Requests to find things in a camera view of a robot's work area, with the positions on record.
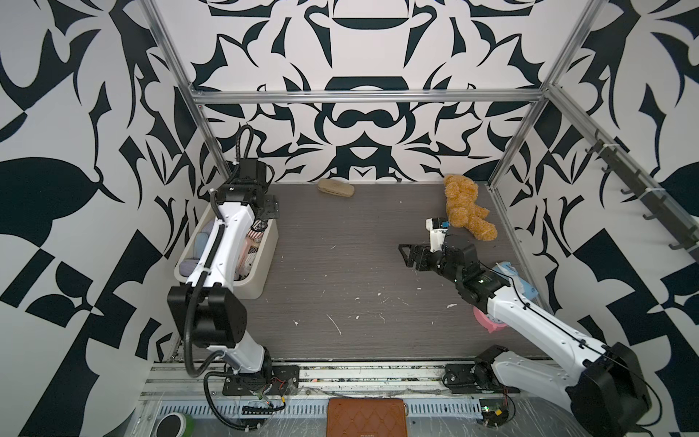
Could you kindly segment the cream plastic storage box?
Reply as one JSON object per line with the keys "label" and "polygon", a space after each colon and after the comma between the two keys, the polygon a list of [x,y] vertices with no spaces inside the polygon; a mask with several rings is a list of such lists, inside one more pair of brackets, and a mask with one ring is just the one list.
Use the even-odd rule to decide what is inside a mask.
{"label": "cream plastic storage box", "polygon": [[[212,287],[219,283],[231,290],[240,300],[256,300],[263,293],[265,283],[269,275],[269,269],[279,240],[279,232],[276,220],[267,220],[269,227],[260,244],[255,244],[247,237],[249,229],[256,219],[253,211],[248,206],[243,206],[238,202],[226,202],[214,211],[211,207],[206,207],[200,222],[195,228],[194,237],[187,243],[184,251],[174,269],[174,277],[178,282],[190,283],[194,285],[198,280],[198,273],[204,271],[207,256],[214,246],[214,240],[218,233],[218,225],[225,224],[222,233],[222,241],[218,249],[214,252],[214,260],[209,267],[209,276],[205,285]],[[185,259],[194,259],[193,240],[199,232],[209,233],[209,241],[204,255],[198,260],[198,266],[194,272],[184,279],[178,274],[178,264]],[[249,244],[251,270],[247,277],[240,277],[236,273],[238,257],[243,247]]]}

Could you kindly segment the pink case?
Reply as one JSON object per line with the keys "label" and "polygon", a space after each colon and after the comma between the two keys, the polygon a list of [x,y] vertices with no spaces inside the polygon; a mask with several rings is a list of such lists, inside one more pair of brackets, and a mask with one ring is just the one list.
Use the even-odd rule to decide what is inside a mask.
{"label": "pink case", "polygon": [[236,273],[240,277],[247,277],[249,275],[250,270],[251,270],[251,261],[249,260],[250,248],[251,248],[251,245],[246,244],[243,247],[243,250],[241,251],[240,256],[238,257],[238,264],[236,267]]}

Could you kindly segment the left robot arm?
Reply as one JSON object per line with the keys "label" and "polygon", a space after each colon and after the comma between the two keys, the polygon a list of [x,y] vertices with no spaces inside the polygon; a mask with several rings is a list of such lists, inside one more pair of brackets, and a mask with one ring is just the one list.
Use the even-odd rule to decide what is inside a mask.
{"label": "left robot arm", "polygon": [[198,378],[216,360],[226,377],[251,388],[273,377],[267,348],[248,331],[247,300],[260,298],[279,240],[279,203],[269,194],[273,169],[242,158],[209,193],[209,207],[176,268],[167,305],[182,340],[187,374]]}

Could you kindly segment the light blue case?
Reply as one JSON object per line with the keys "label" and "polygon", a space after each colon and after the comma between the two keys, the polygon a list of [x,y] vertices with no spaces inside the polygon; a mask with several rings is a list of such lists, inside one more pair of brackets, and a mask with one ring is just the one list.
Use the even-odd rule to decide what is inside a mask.
{"label": "light blue case", "polygon": [[192,252],[192,257],[195,260],[200,260],[201,257],[204,255],[207,244],[209,241],[209,233],[207,232],[199,232],[194,240],[193,240],[193,252]]}

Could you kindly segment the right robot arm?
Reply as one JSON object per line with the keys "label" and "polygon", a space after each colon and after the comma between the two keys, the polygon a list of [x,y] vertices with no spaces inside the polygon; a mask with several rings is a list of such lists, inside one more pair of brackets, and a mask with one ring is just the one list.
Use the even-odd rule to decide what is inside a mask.
{"label": "right robot arm", "polygon": [[405,265],[449,280],[460,297],[543,351],[552,364],[493,345],[478,355],[473,382],[516,388],[565,409],[591,436],[624,436],[653,402],[639,360],[624,344],[609,346],[558,320],[527,299],[515,279],[480,262],[464,236],[441,233],[428,244],[400,244]]}

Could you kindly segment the newspaper print case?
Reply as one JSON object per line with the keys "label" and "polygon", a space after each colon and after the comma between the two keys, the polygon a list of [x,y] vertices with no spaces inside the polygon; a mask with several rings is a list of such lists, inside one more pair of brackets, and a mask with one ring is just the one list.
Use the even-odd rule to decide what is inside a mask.
{"label": "newspaper print case", "polygon": [[262,242],[268,227],[269,222],[267,220],[255,220],[249,229],[247,237],[258,245]]}

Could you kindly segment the purple case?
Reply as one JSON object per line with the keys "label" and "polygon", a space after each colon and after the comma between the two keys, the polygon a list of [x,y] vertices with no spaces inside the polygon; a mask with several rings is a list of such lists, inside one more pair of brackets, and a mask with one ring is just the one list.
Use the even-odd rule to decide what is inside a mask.
{"label": "purple case", "polygon": [[189,276],[194,272],[197,266],[197,259],[182,260],[182,262],[178,264],[178,274],[184,279],[184,282],[186,282],[187,278],[189,278]]}

